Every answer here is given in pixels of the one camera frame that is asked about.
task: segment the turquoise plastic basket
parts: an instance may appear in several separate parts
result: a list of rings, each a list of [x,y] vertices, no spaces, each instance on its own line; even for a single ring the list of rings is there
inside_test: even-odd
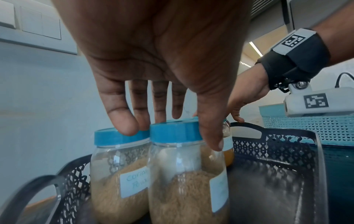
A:
[[[319,135],[323,145],[354,146],[354,115],[289,118],[284,104],[261,106],[259,111],[266,128],[310,130]]]

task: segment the black cable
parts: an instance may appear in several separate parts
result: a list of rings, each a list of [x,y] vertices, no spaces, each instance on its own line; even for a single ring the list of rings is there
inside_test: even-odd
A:
[[[340,81],[340,78],[342,77],[342,75],[348,75],[354,81],[354,76],[352,74],[350,74],[349,72],[342,72],[337,78],[335,88],[339,88],[339,81]]]

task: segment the metal bolt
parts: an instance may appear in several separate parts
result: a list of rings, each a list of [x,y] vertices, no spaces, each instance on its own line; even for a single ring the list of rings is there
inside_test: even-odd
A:
[[[308,86],[309,86],[309,83],[305,82],[305,81],[299,81],[295,84],[295,87],[297,89],[306,89]]]

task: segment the plastic jar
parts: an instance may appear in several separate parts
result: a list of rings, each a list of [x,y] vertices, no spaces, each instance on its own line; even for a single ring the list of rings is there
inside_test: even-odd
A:
[[[198,120],[153,124],[150,133],[152,223],[229,223],[224,155],[206,146]]]
[[[100,224],[130,224],[149,211],[147,154],[150,132],[124,136],[115,128],[95,132],[91,198]]]
[[[230,166],[235,159],[235,152],[233,150],[232,133],[227,119],[224,120],[222,125],[222,133],[224,136],[224,147],[222,151],[224,152],[225,164],[226,166]]]

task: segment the switch panel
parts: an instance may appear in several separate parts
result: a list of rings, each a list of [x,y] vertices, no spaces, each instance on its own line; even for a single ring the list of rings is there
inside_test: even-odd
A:
[[[2,1],[14,8],[13,29],[1,26]],[[77,54],[76,43],[56,10],[33,0],[0,0],[0,41]]]
[[[0,26],[15,29],[15,6],[0,0]]]

